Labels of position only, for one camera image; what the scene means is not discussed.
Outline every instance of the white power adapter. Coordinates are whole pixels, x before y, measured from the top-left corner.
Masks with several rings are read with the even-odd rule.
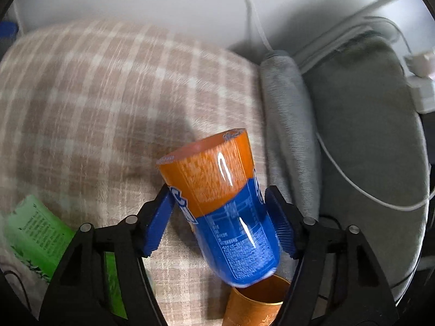
[[[408,69],[416,76],[431,77],[435,75],[435,49],[405,56],[405,62]]]
[[[420,114],[435,111],[435,82],[429,77],[407,78],[415,110]]]

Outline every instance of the green package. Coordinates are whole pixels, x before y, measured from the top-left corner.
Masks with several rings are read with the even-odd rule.
[[[4,234],[18,259],[50,282],[75,232],[29,195],[6,217]],[[126,319],[112,252],[106,252],[106,271],[111,311]]]

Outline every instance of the nutrition label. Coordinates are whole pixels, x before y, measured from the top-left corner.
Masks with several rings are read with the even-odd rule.
[[[234,277],[242,280],[274,256],[251,197],[238,196],[206,218]]]

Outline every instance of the white cable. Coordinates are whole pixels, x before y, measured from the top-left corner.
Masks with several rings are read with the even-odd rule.
[[[257,31],[258,34],[260,35],[260,37],[262,38],[263,44],[265,45],[265,47],[269,50],[269,51],[273,51],[271,45],[269,44],[269,41],[266,37],[266,34],[263,30],[262,24],[260,22],[260,19],[258,18],[258,14],[257,14],[257,10],[255,8],[254,2],[253,0],[245,0],[247,6],[254,12],[254,17],[255,17],[255,26],[257,27]],[[396,30],[397,32],[400,34],[400,36],[403,38],[403,41],[409,51],[410,54],[412,54],[411,48],[409,47],[408,41],[406,40],[405,36],[403,35],[402,31],[400,30],[400,28],[393,22],[390,21],[388,18],[385,17],[378,17],[378,16],[368,16],[365,17],[367,20],[372,20],[374,22],[386,22],[391,24]],[[326,156],[329,158],[329,160],[331,161],[331,163],[334,165],[334,167],[337,169],[337,171],[341,174],[341,176],[358,192],[360,192],[361,194],[363,194],[365,197],[373,200],[374,202],[391,208],[391,209],[395,209],[397,211],[403,211],[403,212],[409,212],[409,211],[414,211],[416,209],[419,209],[420,207],[422,207],[423,205],[425,205],[429,200],[431,200],[434,196],[435,196],[435,188],[432,190],[432,192],[430,193],[429,197],[421,200],[420,202],[411,205],[411,206],[397,206],[397,205],[392,205],[390,203],[381,201],[379,199],[377,199],[376,197],[372,196],[371,194],[369,194],[368,192],[364,191],[363,189],[361,189],[358,185],[356,185],[353,181],[351,181],[351,179],[349,179],[347,177],[347,175],[342,171],[342,169],[340,168],[340,166],[337,164],[337,162],[334,160],[334,158],[332,158],[332,155],[329,153],[328,149],[325,146],[325,143],[323,142],[322,138],[320,137],[319,133],[316,133],[317,136],[317,140],[320,143],[321,148],[323,149],[323,151],[325,151]]]
[[[273,51],[268,39],[266,38],[266,34],[263,30],[263,26],[260,22],[260,18],[258,17],[257,9],[254,5],[254,0],[245,0],[246,5],[248,9],[250,9],[254,13],[254,23],[255,27],[257,28],[258,34],[260,35],[260,38],[262,39],[263,44],[265,45],[266,49],[269,51]]]
[[[347,177],[346,174],[344,174],[344,172],[342,171],[342,169],[340,168],[340,166],[336,163],[336,161],[334,161],[334,158],[332,158],[331,154],[329,153],[329,151],[326,149],[325,143],[323,142],[322,138],[320,137],[319,133],[316,133],[317,139],[319,140],[320,146],[323,149],[323,151],[325,152],[326,156],[329,158],[329,160],[331,161],[331,163],[334,165],[334,167],[337,169],[337,171],[341,174],[341,176],[349,183],[353,186],[353,188],[355,190],[357,190],[358,192],[362,193],[365,197],[368,197],[369,199],[379,203],[382,206],[391,208],[391,209],[395,209],[397,211],[405,211],[405,212],[409,212],[409,211],[414,211],[416,209],[419,209],[420,207],[422,207],[423,205],[425,205],[430,199],[432,199],[432,197],[435,196],[435,189],[432,190],[432,192],[430,193],[429,197],[425,198],[424,200],[411,205],[411,206],[397,206],[397,205],[392,205],[390,203],[386,203],[383,202],[379,199],[377,199],[376,197],[372,196],[371,194],[367,193],[366,191],[364,191],[363,189],[361,189],[359,186],[357,186],[356,184],[353,183],[353,181],[351,181],[351,179],[349,179]]]

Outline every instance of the plaid fabric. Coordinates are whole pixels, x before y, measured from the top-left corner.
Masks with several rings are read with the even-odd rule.
[[[265,188],[257,67],[155,26],[79,21],[36,31],[0,65],[0,200],[35,194],[77,228],[116,224],[163,184],[155,162],[246,127]],[[145,261],[168,323],[220,325],[228,287],[179,210]]]

